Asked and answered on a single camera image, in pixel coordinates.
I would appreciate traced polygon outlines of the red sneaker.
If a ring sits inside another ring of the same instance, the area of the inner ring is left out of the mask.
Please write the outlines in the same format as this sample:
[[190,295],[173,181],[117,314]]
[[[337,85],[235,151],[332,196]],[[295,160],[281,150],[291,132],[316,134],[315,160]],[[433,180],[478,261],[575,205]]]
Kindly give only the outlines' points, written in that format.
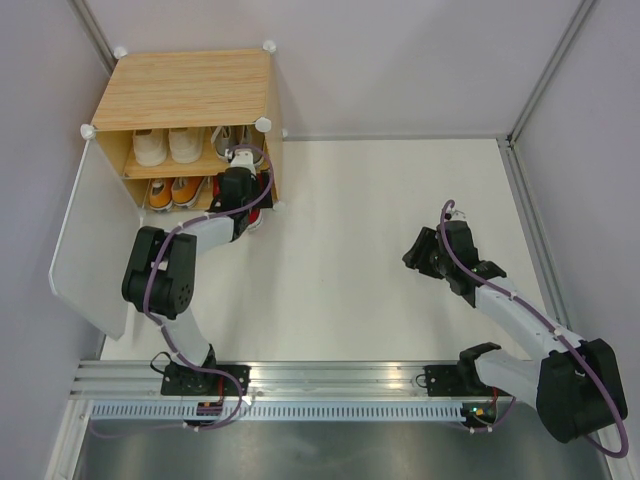
[[273,207],[273,197],[271,189],[268,188],[270,174],[268,171],[262,171],[257,174],[256,178],[256,196],[264,194],[261,201],[257,203],[249,213],[249,230],[257,229],[263,219],[262,210],[271,209]]
[[210,178],[211,196],[212,196],[212,198],[215,198],[220,193],[220,181],[221,181],[221,179],[222,179],[222,174],[215,175],[215,176],[212,176]]

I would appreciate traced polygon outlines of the grey sneaker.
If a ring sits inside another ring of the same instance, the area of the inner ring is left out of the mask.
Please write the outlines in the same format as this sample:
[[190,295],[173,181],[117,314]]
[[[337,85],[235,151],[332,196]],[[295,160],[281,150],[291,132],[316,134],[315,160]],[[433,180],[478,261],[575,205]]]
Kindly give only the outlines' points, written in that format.
[[[264,134],[259,132],[253,125],[243,125],[236,127],[237,143],[243,145],[253,145],[264,150]],[[263,163],[263,155],[249,148],[249,152],[253,156],[253,164],[256,168]]]
[[238,144],[236,128],[234,126],[213,127],[210,142],[217,157],[227,161],[228,151]]

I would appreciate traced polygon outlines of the orange sneaker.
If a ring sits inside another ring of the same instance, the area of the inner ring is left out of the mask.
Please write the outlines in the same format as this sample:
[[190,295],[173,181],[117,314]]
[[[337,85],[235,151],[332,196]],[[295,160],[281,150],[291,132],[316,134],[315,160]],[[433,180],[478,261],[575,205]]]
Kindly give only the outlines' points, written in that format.
[[146,206],[155,212],[170,211],[173,207],[172,185],[173,180],[171,178],[151,180]]
[[204,177],[176,178],[171,187],[173,204],[179,208],[192,208],[197,203],[204,184]]

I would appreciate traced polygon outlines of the beige canvas shoe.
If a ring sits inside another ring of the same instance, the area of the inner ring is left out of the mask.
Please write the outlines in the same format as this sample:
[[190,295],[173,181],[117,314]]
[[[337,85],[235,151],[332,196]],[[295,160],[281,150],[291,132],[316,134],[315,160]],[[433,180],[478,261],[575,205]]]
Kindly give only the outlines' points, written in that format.
[[144,129],[133,132],[133,151],[136,162],[143,167],[155,167],[167,157],[167,146],[162,129]]
[[173,128],[168,132],[172,159],[178,164],[196,162],[202,155],[203,127]]

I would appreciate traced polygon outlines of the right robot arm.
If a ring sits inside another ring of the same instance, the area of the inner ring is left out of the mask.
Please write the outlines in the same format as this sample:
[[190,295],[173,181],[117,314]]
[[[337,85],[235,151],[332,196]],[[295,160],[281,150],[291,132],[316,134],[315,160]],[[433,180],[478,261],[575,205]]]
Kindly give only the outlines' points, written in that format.
[[402,260],[445,281],[528,356],[520,360],[492,342],[461,351],[456,381],[463,392],[494,388],[516,398],[561,443],[624,426],[628,406],[613,348],[602,339],[583,339],[531,305],[502,268],[480,259],[465,221],[445,219],[435,229],[422,228]]

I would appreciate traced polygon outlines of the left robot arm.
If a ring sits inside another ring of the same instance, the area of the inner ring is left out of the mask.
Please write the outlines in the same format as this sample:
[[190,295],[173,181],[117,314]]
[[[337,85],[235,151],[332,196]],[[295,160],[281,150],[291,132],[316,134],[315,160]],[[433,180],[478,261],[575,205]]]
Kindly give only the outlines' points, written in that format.
[[123,299],[153,321],[174,362],[186,368],[184,384],[197,395],[215,390],[215,352],[197,326],[190,304],[199,255],[239,239],[274,184],[270,171],[231,167],[217,181],[207,211],[171,231],[144,226],[136,234],[122,281]]

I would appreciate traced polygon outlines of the wooden shoe cabinet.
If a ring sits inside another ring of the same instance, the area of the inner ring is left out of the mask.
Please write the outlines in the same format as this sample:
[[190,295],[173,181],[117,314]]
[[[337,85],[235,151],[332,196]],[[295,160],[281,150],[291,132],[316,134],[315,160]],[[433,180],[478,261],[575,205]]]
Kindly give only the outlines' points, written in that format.
[[[228,164],[211,143],[218,127],[247,128],[269,155],[272,199],[281,192],[283,136],[274,58],[264,49],[128,54],[117,62],[90,121],[100,146],[134,204],[146,207],[154,178],[211,177]],[[204,130],[200,157],[172,157],[142,166],[134,155],[136,130]]]

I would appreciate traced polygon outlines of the translucent cabinet door panel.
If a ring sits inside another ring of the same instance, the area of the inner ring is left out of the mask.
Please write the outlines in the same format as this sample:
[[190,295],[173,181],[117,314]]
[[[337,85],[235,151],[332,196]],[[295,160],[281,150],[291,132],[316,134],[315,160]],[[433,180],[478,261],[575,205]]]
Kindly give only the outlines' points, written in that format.
[[97,141],[85,144],[51,266],[54,295],[106,336],[126,330],[121,285],[140,226],[137,205]]

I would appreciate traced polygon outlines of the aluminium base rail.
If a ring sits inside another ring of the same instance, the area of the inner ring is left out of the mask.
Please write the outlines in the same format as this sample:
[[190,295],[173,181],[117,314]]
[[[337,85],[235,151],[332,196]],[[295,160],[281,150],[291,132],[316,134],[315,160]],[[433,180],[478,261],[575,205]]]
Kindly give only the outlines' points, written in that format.
[[[165,360],[83,361],[71,386],[73,399],[159,399]],[[490,399],[463,390],[453,361],[250,362],[246,393],[266,401]]]

